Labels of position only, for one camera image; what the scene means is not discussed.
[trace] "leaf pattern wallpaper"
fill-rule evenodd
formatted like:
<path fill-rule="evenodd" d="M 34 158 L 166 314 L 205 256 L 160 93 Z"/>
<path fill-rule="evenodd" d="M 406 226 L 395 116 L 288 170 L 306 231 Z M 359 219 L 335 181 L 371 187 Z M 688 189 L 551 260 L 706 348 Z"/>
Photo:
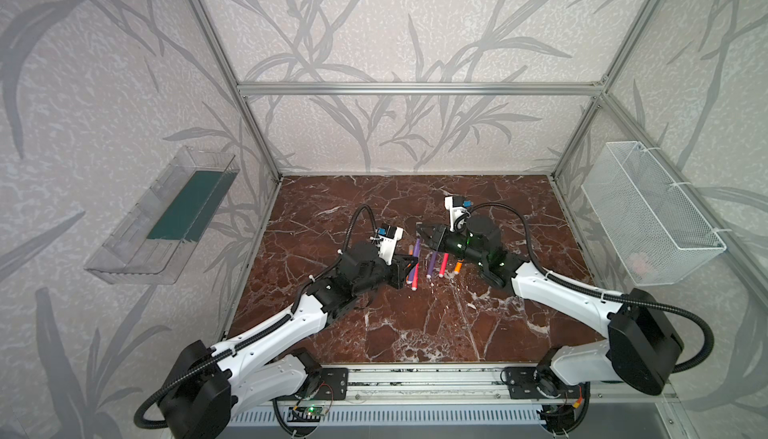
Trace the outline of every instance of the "leaf pattern wallpaper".
<path fill-rule="evenodd" d="M 667 0 L 611 93 L 691 180 L 727 227 L 768 264 L 765 88 L 768 0 Z M 606 141 L 629 140 L 601 112 L 558 184 L 608 287 L 629 280 L 581 184 Z M 768 313 L 722 257 L 677 285 L 648 288 L 657 300 L 700 313 L 717 346 L 672 384 L 702 438 L 764 437 L 768 428 Z M 695 349 L 695 329 L 676 322 Z"/>
<path fill-rule="evenodd" d="M 0 437 L 146 437 L 133 410 L 216 341 L 275 185 L 186 0 L 0 0 Z M 174 285 L 84 263 L 182 145 L 240 173 Z"/>
<path fill-rule="evenodd" d="M 642 0 L 205 0 L 240 81 L 600 80 Z M 580 97 L 250 97 L 283 170 L 547 173 Z"/>

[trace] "white metal basket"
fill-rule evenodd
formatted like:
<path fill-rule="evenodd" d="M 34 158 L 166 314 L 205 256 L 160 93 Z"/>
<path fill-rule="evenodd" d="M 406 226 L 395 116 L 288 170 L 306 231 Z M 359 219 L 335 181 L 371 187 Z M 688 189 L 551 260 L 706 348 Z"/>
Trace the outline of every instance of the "white metal basket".
<path fill-rule="evenodd" d="M 581 189 L 636 285 L 673 284 L 725 251 L 642 143 L 606 143 Z"/>

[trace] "purple marker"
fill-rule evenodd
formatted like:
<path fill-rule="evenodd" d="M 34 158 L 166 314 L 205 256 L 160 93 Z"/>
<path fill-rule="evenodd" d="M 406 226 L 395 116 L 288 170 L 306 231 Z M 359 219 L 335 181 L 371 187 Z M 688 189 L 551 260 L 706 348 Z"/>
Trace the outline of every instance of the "purple marker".
<path fill-rule="evenodd" d="M 432 271 L 435 270 L 435 262 L 437 259 L 437 252 L 432 252 L 432 258 L 429 260 L 429 267 L 427 268 L 427 279 L 432 278 Z"/>
<path fill-rule="evenodd" d="M 413 246 L 413 255 L 418 257 L 418 250 L 421 249 L 422 246 L 422 238 L 417 237 L 416 238 L 416 245 Z M 411 269 L 411 271 L 408 273 L 408 279 L 406 279 L 406 284 L 412 284 L 413 283 L 413 275 L 416 274 L 416 268 Z"/>

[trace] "brown marble surface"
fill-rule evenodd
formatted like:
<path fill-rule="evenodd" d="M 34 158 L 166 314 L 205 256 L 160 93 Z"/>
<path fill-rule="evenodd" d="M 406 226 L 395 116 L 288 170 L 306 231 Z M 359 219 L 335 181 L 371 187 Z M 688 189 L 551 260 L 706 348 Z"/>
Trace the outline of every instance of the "brown marble surface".
<path fill-rule="evenodd" d="M 548 268 L 590 281 L 587 267 L 546 176 L 286 177 L 261 250 L 237 308 L 230 336 L 287 307 L 309 274 L 336 257 L 350 215 L 368 203 L 378 223 L 405 229 L 398 251 L 416 242 L 416 222 L 447 223 L 443 198 L 474 204 L 501 201 L 528 217 L 534 250 Z M 498 208 L 480 210 L 502 227 L 511 251 L 525 252 L 522 224 Z M 367 222 L 363 215 L 361 222 Z M 350 244 L 370 235 L 358 224 Z M 420 254 L 417 291 L 382 287 L 368 309 L 355 310 L 306 347 L 321 363 L 394 361 L 531 361 L 554 345 L 581 345 L 598 336 L 587 326 L 536 302 L 490 289 L 474 265 L 428 281 L 428 250 Z M 360 301 L 365 305 L 367 298 Z"/>

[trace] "gray floor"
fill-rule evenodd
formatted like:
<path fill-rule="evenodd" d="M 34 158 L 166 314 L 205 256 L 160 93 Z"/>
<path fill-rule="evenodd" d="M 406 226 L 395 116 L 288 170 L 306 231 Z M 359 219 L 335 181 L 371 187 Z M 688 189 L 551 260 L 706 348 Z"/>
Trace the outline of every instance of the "gray floor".
<path fill-rule="evenodd" d="M 287 439 L 274 427 L 228 427 L 219 439 Z M 312 439 L 487 439 L 488 437 L 552 437 L 538 426 L 414 426 L 414 427 L 322 427 Z M 664 424 L 653 404 L 591 405 L 571 439 L 620 437 L 620 439 L 668 439 Z"/>

